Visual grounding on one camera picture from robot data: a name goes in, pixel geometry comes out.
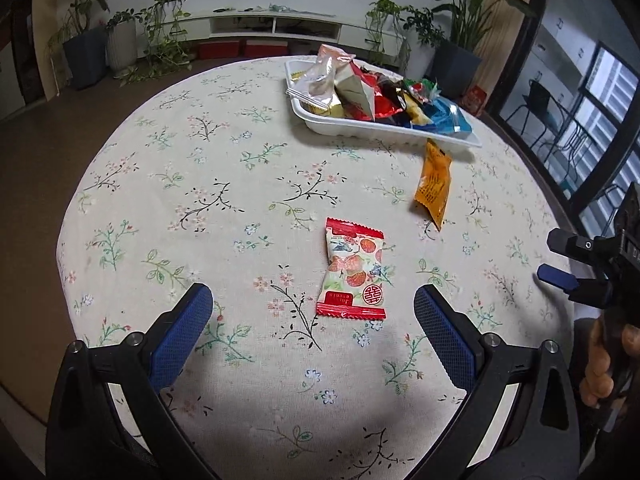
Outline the person's right hand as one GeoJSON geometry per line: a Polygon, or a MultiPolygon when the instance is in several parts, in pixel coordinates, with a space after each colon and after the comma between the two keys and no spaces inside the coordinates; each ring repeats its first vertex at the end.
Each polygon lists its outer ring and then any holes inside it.
{"type": "MultiPolygon", "coordinates": [[[[588,363],[585,378],[579,385],[582,402],[590,408],[594,408],[601,399],[609,396],[614,387],[613,379],[608,374],[611,357],[602,344],[602,328],[602,321],[598,318],[589,334],[588,363]]],[[[627,324],[622,331],[622,344],[628,356],[639,359],[639,342],[638,327],[627,324]]]]}

